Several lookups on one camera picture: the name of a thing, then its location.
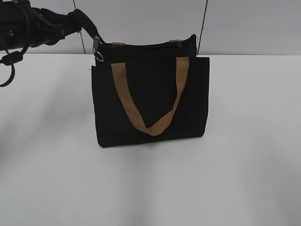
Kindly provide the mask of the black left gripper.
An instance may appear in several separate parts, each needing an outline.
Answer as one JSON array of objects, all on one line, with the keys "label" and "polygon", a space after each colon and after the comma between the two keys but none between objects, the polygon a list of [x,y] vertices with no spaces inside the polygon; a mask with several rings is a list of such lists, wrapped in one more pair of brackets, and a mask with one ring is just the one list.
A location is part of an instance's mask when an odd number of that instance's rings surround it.
[{"label": "black left gripper", "polygon": [[66,15],[31,7],[0,8],[0,49],[28,49],[54,45],[82,27],[77,11]]}]

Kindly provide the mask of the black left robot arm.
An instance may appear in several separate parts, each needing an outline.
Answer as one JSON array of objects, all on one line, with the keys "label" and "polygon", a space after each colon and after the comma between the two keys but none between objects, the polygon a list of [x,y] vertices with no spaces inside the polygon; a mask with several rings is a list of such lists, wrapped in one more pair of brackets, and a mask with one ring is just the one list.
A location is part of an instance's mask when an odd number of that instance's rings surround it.
[{"label": "black left robot arm", "polygon": [[32,7],[28,0],[0,2],[0,38],[8,49],[52,46],[79,31],[70,15]]}]

